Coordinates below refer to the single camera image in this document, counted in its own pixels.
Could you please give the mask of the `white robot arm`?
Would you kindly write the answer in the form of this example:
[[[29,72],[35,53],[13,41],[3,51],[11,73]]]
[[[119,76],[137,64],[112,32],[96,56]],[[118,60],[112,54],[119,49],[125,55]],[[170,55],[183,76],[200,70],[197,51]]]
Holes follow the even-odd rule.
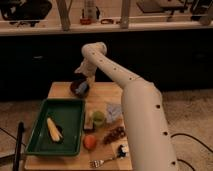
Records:
[[[171,143],[162,95],[152,82],[106,57],[103,42],[85,44],[75,70],[87,77],[99,68],[121,89],[121,106],[133,171],[179,171]]]

